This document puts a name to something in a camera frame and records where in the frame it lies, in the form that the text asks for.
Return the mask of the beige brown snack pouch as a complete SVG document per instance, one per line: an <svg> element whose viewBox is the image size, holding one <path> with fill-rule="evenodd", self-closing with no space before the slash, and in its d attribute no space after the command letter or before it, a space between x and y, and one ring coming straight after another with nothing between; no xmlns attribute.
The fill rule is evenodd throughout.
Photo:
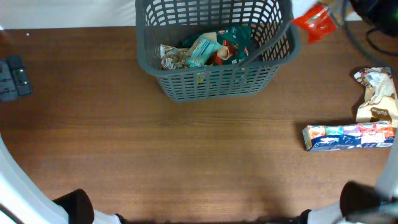
<svg viewBox="0 0 398 224"><path fill-rule="evenodd" d="M189 58L195 46L189 49L178 49L168 45L160 45L160 59L161 66L164 70L176 70L181 68L190 68L187 63L187 58Z"/></svg>

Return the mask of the light blue tissue pack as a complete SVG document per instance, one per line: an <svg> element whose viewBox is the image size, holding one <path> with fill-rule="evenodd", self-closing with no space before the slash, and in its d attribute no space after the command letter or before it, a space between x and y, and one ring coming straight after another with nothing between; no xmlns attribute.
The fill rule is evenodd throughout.
<svg viewBox="0 0 398 224"><path fill-rule="evenodd" d="M199 37L198 43L194 45L192 53L187 58L190 67L202 67L213 65L221 45L216 40L210 40L206 37Z"/></svg>

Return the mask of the green Nescafe coffee bag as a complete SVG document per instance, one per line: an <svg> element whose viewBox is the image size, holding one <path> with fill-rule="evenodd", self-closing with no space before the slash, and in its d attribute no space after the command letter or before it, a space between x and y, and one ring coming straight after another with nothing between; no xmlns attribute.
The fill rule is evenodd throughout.
<svg viewBox="0 0 398 224"><path fill-rule="evenodd" d="M249 56L251 44L251 28L234 25L224 29L191 35L182 42L185 48L193 47L201 37L216 40L223 48L210 57L211 65L229 65L242 62Z"/></svg>

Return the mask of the orange spaghetti packet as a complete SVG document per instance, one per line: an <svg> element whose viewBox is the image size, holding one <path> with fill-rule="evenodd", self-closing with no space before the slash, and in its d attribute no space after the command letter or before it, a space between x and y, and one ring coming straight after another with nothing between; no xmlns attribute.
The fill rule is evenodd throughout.
<svg viewBox="0 0 398 224"><path fill-rule="evenodd" d="M343 25L342 12L343 0L321 0L292 23L307 32L309 43L315 43Z"/></svg>

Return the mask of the beige cookie bag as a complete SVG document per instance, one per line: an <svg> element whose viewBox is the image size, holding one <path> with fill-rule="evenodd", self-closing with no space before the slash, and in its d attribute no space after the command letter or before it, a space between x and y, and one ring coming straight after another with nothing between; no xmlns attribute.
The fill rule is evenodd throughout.
<svg viewBox="0 0 398 224"><path fill-rule="evenodd" d="M364 102L356 113L357 123L390 121L397 128L397 93L389 67L364 68L354 74L365 87Z"/></svg>

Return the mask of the multicolour Kleenex tissue pack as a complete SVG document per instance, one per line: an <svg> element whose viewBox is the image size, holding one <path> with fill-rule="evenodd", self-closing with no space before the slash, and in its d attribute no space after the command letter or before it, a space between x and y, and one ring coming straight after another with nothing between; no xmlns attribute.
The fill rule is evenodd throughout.
<svg viewBox="0 0 398 224"><path fill-rule="evenodd" d="M391 147L395 137L390 121L343 126L308 125L302 133L308 152Z"/></svg>

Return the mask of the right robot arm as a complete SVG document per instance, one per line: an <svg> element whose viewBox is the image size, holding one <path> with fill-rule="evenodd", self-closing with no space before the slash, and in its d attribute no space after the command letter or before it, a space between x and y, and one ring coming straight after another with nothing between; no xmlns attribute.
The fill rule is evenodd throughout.
<svg viewBox="0 0 398 224"><path fill-rule="evenodd" d="M389 36L397 35L397 1L343 1L341 15L351 4L367 23ZM318 210L306 210L291 223L397 223L397 140L375 187L348 182L340 201Z"/></svg>

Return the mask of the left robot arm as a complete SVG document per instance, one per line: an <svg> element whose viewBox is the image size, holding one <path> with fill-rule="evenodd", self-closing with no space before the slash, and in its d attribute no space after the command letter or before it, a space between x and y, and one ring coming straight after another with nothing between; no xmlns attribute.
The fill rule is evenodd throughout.
<svg viewBox="0 0 398 224"><path fill-rule="evenodd" d="M82 189L50 200L21 169L1 141L1 223L126 222L119 214L108 215L95 210Z"/></svg>

